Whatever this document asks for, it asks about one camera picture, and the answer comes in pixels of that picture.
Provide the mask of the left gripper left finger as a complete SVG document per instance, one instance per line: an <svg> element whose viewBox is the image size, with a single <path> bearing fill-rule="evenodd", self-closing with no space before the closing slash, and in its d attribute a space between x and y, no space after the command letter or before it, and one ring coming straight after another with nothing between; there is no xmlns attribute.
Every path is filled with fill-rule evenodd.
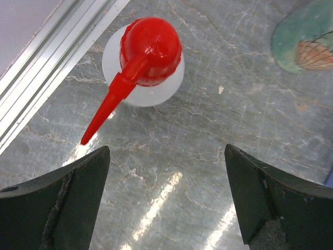
<svg viewBox="0 0 333 250"><path fill-rule="evenodd" d="M103 146L1 190L1 249L88 249L109 171Z"/></svg>

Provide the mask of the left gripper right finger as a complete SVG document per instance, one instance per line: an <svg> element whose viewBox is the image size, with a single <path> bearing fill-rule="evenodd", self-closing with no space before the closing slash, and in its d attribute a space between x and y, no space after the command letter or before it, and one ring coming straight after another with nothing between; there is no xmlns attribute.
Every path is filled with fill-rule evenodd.
<svg viewBox="0 0 333 250"><path fill-rule="evenodd" d="M250 249L332 249L332 188L227 144L225 163L243 243Z"/></svg>

